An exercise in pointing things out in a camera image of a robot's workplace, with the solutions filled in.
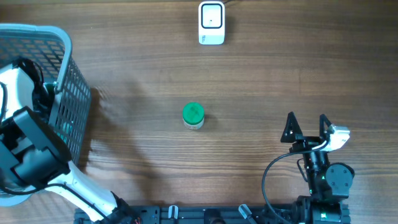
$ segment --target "wooden table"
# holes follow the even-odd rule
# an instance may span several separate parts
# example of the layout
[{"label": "wooden table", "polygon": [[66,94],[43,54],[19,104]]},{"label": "wooden table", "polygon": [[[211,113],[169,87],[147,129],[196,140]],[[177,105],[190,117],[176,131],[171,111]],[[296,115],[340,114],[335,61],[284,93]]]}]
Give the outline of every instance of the wooden table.
[{"label": "wooden table", "polygon": [[[264,203],[261,176],[287,113],[307,135],[319,115],[351,130],[330,154],[356,171],[353,223],[398,219],[398,4],[235,1],[226,41],[198,43],[198,2],[1,6],[1,22],[51,24],[73,41],[93,102],[79,165],[131,205]],[[199,131],[182,123],[191,101]],[[309,195],[295,161],[275,164],[275,203]],[[75,207],[33,195],[0,208],[1,223],[71,223]]]}]

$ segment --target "green lid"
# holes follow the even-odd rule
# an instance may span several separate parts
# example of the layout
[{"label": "green lid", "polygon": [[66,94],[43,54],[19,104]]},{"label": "green lid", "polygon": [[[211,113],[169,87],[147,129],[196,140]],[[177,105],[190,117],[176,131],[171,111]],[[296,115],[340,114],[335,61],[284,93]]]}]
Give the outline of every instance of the green lid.
[{"label": "green lid", "polygon": [[205,109],[199,103],[189,103],[182,110],[182,118],[187,124],[199,124],[205,118]]}]

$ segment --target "small jar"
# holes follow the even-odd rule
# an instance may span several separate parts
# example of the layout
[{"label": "small jar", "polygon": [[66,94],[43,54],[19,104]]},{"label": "small jar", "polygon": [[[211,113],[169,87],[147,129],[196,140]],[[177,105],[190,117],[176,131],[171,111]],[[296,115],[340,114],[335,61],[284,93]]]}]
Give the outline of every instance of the small jar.
[{"label": "small jar", "polygon": [[182,119],[185,127],[197,130],[205,122],[205,109],[199,103],[189,103],[182,110]]}]

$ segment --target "plastic basket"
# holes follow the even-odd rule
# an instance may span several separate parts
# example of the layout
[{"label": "plastic basket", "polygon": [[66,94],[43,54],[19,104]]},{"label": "plastic basket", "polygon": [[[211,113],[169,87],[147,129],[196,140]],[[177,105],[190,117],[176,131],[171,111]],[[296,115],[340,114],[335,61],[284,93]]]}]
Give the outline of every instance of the plastic basket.
[{"label": "plastic basket", "polygon": [[45,83],[56,82],[49,125],[67,144],[77,164],[91,92],[72,59],[69,35],[53,26],[0,24],[0,68],[18,56],[37,62],[42,67]]}]

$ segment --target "basket handle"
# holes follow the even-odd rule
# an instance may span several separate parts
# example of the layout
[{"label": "basket handle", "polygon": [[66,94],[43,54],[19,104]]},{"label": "basket handle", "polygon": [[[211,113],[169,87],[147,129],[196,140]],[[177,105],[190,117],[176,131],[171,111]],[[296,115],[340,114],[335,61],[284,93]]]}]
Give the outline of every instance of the basket handle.
[{"label": "basket handle", "polygon": [[72,56],[72,40],[70,39],[69,35],[61,28],[55,26],[34,26],[34,25],[27,25],[27,24],[0,24],[0,32],[4,30],[10,30],[13,32],[38,32],[38,33],[51,33],[55,34],[59,37],[63,45],[65,46],[65,53],[63,55],[63,60],[60,67],[60,72],[58,74],[58,81],[61,80],[61,83],[58,83],[56,92],[62,91],[63,83],[64,83],[64,76],[67,73],[69,60]]}]

